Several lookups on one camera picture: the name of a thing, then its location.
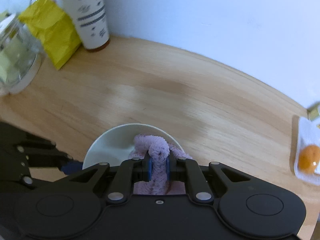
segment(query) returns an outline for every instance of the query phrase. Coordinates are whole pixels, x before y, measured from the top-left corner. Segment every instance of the white tumbler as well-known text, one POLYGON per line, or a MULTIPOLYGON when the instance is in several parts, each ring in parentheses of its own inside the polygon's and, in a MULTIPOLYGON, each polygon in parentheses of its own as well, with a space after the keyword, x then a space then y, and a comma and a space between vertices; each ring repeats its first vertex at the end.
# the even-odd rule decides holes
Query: white tumbler
POLYGON ((62 4, 88 51, 98 51, 109 44, 103 0, 62 0, 62 4))

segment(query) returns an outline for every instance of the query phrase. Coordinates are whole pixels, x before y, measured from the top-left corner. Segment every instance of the white wall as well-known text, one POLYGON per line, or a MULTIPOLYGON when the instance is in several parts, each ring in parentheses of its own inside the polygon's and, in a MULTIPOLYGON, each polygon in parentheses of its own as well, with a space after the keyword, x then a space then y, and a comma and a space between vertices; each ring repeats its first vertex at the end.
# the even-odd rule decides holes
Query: white wall
POLYGON ((213 58, 304 107, 320 100, 320 0, 106 0, 106 8, 111 33, 213 58))

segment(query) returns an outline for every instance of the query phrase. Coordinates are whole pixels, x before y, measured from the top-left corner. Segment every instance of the wooden table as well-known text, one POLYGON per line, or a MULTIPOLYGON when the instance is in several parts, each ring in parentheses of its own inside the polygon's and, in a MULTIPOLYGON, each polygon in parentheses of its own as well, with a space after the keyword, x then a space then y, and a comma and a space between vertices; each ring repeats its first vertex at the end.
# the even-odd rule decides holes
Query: wooden table
POLYGON ((46 59, 24 91, 1 98, 0 105, 1 119, 55 141, 79 160, 111 127, 157 126, 201 165, 219 161, 296 193, 307 207, 299 237, 312 235, 319 187, 298 180, 292 169, 297 117, 306 110, 222 63, 163 44, 112 37, 100 52, 80 48, 60 71, 46 59))

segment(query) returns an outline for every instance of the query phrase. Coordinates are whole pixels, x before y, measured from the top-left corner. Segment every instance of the yellow bag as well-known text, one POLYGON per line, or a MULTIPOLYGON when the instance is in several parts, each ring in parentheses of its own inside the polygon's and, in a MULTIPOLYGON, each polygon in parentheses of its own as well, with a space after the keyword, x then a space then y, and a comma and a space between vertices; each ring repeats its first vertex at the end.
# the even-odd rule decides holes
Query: yellow bag
POLYGON ((56 69, 60 69, 81 44, 70 17, 52 0, 37 0, 19 20, 38 38, 56 69))

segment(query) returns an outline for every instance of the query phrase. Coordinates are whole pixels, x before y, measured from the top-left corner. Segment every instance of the transparent container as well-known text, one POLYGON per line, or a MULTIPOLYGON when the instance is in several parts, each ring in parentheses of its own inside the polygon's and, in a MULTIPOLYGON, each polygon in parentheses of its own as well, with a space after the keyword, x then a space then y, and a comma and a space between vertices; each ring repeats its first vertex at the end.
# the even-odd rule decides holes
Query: transparent container
POLYGON ((31 67, 39 69, 41 60, 31 41, 16 15, 0 23, 0 94, 20 92, 33 78, 27 75, 31 67))

